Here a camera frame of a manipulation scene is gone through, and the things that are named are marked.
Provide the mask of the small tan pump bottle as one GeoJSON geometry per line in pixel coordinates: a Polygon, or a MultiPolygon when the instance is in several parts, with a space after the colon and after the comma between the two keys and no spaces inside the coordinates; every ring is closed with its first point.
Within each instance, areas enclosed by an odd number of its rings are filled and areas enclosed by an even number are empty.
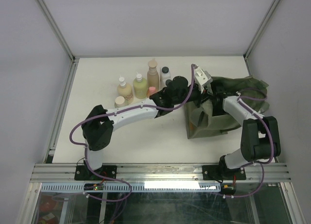
{"type": "Polygon", "coordinates": [[[126,82],[125,78],[119,77],[119,85],[117,87],[117,92],[120,96],[124,97],[128,104],[131,104],[134,100],[134,94],[131,85],[126,82]]]}

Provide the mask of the amber bottle pink cap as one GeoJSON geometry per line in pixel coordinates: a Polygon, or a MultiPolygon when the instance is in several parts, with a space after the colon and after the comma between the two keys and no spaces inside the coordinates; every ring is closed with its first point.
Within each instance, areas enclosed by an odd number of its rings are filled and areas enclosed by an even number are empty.
{"type": "Polygon", "coordinates": [[[151,95],[155,94],[157,92],[156,87],[150,86],[147,90],[147,98],[149,98],[151,95]]]}

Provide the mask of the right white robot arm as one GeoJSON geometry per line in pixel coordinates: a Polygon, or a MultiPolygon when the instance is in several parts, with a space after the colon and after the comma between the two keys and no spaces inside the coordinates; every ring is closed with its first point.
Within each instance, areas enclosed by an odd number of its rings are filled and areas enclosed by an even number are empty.
{"type": "Polygon", "coordinates": [[[233,179],[242,168],[254,163],[269,164],[281,153],[278,122],[275,117],[266,117],[250,107],[246,100],[264,102],[266,94],[255,88],[246,88],[245,91],[256,91],[262,98],[242,95],[241,92],[220,98],[222,110],[232,116],[242,127],[240,148],[223,155],[219,163],[212,169],[204,172],[210,179],[218,182],[233,179]]]}

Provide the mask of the white bottle dark cap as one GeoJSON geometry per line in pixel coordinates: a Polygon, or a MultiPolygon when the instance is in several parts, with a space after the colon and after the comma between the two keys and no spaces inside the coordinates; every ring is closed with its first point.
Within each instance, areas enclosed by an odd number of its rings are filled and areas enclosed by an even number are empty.
{"type": "Polygon", "coordinates": [[[165,81],[165,85],[168,86],[169,83],[170,83],[171,81],[172,81],[171,79],[167,79],[167,80],[165,81]]]}
{"type": "Polygon", "coordinates": [[[166,81],[171,79],[170,69],[168,67],[163,67],[160,70],[160,82],[162,86],[166,85],[166,81]]]}

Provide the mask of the yellow-green lotion bottle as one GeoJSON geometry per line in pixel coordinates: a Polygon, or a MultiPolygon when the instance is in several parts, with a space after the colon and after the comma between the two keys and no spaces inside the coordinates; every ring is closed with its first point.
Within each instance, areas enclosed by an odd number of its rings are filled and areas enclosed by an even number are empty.
{"type": "Polygon", "coordinates": [[[133,88],[135,97],[138,99],[145,99],[147,96],[148,82],[142,76],[142,74],[137,73],[135,79],[133,80],[133,88]]]}

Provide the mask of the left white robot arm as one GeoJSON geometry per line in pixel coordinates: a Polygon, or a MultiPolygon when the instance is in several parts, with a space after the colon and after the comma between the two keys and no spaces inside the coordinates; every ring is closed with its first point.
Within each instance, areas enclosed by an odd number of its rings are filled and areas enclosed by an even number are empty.
{"type": "Polygon", "coordinates": [[[194,77],[188,82],[185,77],[176,76],[162,90],[144,101],[108,112],[102,105],[92,109],[82,124],[83,137],[87,144],[85,174],[98,179],[102,174],[100,153],[111,141],[112,133],[126,125],[165,116],[181,108],[185,103],[201,104],[211,92],[211,77],[194,77]]]}

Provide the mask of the olive green canvas bag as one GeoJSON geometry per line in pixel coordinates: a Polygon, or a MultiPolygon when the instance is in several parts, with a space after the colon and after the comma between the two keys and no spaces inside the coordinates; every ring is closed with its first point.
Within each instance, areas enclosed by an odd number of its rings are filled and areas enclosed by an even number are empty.
{"type": "MultiPolygon", "coordinates": [[[[213,76],[212,79],[211,87],[223,86],[230,92],[229,96],[240,93],[243,96],[255,98],[255,101],[243,98],[243,101],[252,109],[260,111],[269,108],[269,104],[263,100],[269,86],[265,81],[253,76],[235,79],[213,76]]],[[[221,136],[240,128],[241,125],[228,113],[213,115],[211,99],[201,105],[195,105],[194,102],[185,104],[188,139],[221,136]]]]}

